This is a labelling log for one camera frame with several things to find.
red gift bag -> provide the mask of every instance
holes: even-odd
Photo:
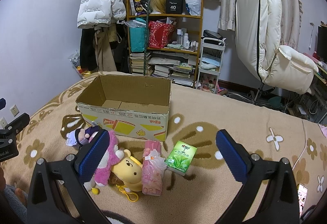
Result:
[[[171,40],[171,36],[175,31],[176,26],[164,24],[161,22],[149,21],[149,47],[150,48],[163,48]]]

chair base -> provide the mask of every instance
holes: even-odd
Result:
[[[259,106],[259,107],[268,107],[268,108],[271,108],[271,105],[269,103],[262,103],[262,102],[259,102],[259,99],[262,95],[262,93],[264,92],[263,91],[263,87],[264,87],[264,84],[261,83],[258,91],[256,94],[254,94],[254,92],[251,90],[251,97],[248,97],[248,96],[244,96],[244,95],[241,95],[237,92],[229,92],[226,96],[227,97],[230,97],[231,95],[233,96],[237,96],[237,97],[240,97],[242,98],[243,100],[245,100],[245,102],[247,103],[251,103],[253,105],[256,105],[256,106]]]

computer monitor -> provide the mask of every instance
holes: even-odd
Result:
[[[318,27],[317,55],[327,61],[327,27]]]

white rolling cart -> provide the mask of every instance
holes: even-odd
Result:
[[[210,40],[211,42],[216,41],[217,43],[216,44],[207,43],[208,40]],[[218,57],[220,57],[219,71],[212,71],[212,70],[206,70],[206,69],[201,68],[202,55],[203,55],[204,48],[211,48],[211,49],[219,51],[219,54],[218,54]],[[197,74],[197,85],[196,85],[197,88],[198,88],[198,84],[199,84],[200,73],[215,75],[215,76],[217,76],[217,81],[216,81],[214,93],[216,93],[218,79],[219,79],[219,75],[221,72],[221,65],[222,65],[223,57],[224,57],[224,51],[225,51],[225,42],[223,40],[219,40],[219,39],[215,39],[215,38],[208,38],[208,37],[205,37],[201,40],[200,64],[199,64],[199,69],[198,69],[198,74]]]

beige bedspread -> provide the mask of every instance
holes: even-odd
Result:
[[[68,132],[86,126],[75,100],[98,74],[73,85],[31,116],[29,126],[17,136],[19,156],[1,164],[9,184],[28,191],[38,158],[55,161],[76,152],[65,145]],[[160,197],[140,194],[136,203],[129,202],[115,186],[100,188],[100,194],[91,194],[92,198],[100,209],[127,218],[130,222],[125,220],[126,223],[215,223],[241,187],[215,145],[219,129],[226,129],[249,152],[271,160],[287,157],[292,165],[305,147],[294,169],[295,179],[308,188],[304,210],[319,201],[326,185],[323,178],[327,139],[317,124],[175,84],[172,85],[168,135],[162,144],[162,154],[167,157],[178,140],[197,147],[185,177],[166,170],[163,194]],[[123,136],[118,136],[118,140],[120,147],[142,159],[144,140]],[[266,182],[261,185],[247,217],[257,210],[266,185]],[[68,206],[77,214],[70,202]]]

